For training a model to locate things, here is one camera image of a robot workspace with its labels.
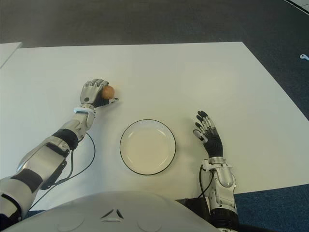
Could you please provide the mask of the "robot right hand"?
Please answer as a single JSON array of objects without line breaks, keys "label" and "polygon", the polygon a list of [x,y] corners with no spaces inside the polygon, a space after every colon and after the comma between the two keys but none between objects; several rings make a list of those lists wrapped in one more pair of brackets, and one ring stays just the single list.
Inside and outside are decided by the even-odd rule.
[{"label": "robot right hand", "polygon": [[197,129],[193,130],[193,134],[202,142],[209,158],[223,157],[223,144],[217,128],[204,111],[198,111],[195,123]]}]

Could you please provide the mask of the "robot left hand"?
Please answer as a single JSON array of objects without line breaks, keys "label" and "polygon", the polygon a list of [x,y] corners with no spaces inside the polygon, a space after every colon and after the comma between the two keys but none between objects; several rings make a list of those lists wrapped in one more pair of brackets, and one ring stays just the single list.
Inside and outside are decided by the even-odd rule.
[{"label": "robot left hand", "polygon": [[109,82],[102,79],[93,79],[87,81],[80,95],[80,102],[82,107],[98,108],[113,104],[119,101],[118,98],[103,97],[103,90],[109,86]]}]

